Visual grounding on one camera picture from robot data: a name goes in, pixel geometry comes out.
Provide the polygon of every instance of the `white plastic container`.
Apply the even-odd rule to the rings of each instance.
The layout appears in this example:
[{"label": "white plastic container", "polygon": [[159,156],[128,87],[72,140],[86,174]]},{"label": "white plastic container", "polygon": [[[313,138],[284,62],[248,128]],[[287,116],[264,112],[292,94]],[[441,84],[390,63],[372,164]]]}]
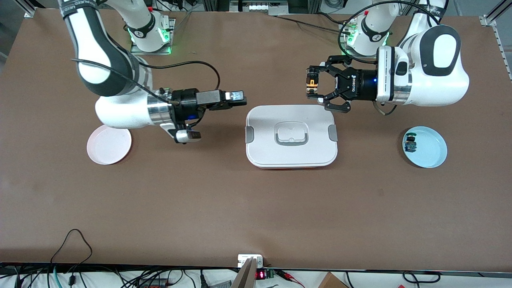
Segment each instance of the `white plastic container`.
[{"label": "white plastic container", "polygon": [[329,165],[338,154],[337,140],[334,117],[320,105],[258,106],[247,114],[247,158],[260,168]]}]

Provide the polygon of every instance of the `gray floor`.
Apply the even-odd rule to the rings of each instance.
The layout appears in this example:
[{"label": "gray floor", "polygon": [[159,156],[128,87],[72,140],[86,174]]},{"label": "gray floor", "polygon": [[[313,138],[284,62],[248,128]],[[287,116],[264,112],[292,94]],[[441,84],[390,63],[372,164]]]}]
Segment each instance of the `gray floor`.
[{"label": "gray floor", "polygon": [[[57,8],[57,0],[39,0],[47,8]],[[322,3],[321,10],[326,13],[352,14],[371,4],[371,0],[349,0],[343,9],[333,9]],[[489,12],[500,0],[452,0],[446,15],[449,16],[482,16]],[[24,12],[13,0],[0,0],[0,73],[9,55],[12,43],[16,38],[23,21]],[[512,63],[512,9],[509,9],[497,20],[503,49],[509,63]]]}]

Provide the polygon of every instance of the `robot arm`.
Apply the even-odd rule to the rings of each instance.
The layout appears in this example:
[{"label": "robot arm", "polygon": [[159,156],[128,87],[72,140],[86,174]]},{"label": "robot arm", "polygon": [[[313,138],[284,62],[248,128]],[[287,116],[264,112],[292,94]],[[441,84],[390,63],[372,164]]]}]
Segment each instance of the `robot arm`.
[{"label": "robot arm", "polygon": [[[133,35],[137,36],[137,31],[141,31],[140,37],[134,38],[140,48],[157,50],[165,44],[165,38],[160,37],[161,31],[156,24],[161,19],[154,15],[157,12],[149,13],[143,0],[127,1],[126,5],[121,3],[124,2],[109,0],[109,4],[117,5]],[[59,4],[76,58],[79,59],[78,75],[89,90],[100,96],[95,106],[96,114],[105,125],[119,129],[160,126],[176,143],[194,142],[201,138],[200,133],[192,130],[195,124],[186,121],[201,119],[206,110],[223,110],[247,104],[242,91],[199,92],[197,89],[172,91],[160,88],[148,93],[147,90],[152,89],[153,79],[150,69],[144,66],[147,63],[110,41],[96,2],[61,0]]]},{"label": "robot arm", "polygon": [[[430,2],[443,7],[445,5],[444,0]],[[436,15],[442,17],[442,14],[441,11]],[[308,98],[317,98],[326,110],[344,113],[350,111],[352,100],[417,106],[446,106],[460,100],[468,89],[469,77],[460,59],[459,34],[446,25],[430,27],[427,17],[423,13],[415,13],[407,35],[398,47],[375,48],[375,70],[350,67],[352,58],[346,55],[330,56],[322,65],[310,66],[306,82]],[[333,67],[333,64],[343,64],[345,69]],[[322,71],[336,79],[335,90],[328,95],[317,93],[318,74]],[[336,97],[341,97],[346,102],[343,105],[333,105],[330,100]]]}]

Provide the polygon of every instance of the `brown table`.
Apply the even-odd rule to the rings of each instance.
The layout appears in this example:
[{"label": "brown table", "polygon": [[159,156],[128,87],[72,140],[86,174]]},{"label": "brown table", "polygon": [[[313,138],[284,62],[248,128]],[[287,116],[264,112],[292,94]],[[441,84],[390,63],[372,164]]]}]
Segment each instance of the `brown table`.
[{"label": "brown table", "polygon": [[[102,15],[127,44],[117,13]],[[336,28],[319,15],[291,17]],[[157,127],[132,130],[128,157],[100,166],[86,153],[101,125],[97,96],[69,60],[58,11],[38,9],[0,77],[0,260],[49,261],[79,228],[96,263],[233,266],[238,253],[260,253],[287,268],[512,272],[512,87],[491,28],[476,17],[443,22],[461,35],[471,79],[460,102],[398,107],[389,117],[354,102],[335,115],[333,164],[270,171],[246,158],[245,116],[258,105],[313,104],[305,70],[339,52],[336,35],[259,13],[193,13],[171,55],[146,59],[207,61],[221,88],[244,90],[249,104],[208,112],[199,143],[177,145]],[[408,23],[397,19],[391,44]],[[155,86],[174,89],[216,81],[202,66],[153,75]],[[333,80],[324,75],[321,85],[332,90]],[[420,169],[402,156],[403,132],[418,125],[445,138],[442,166]],[[74,235],[56,260],[86,254]]]}]

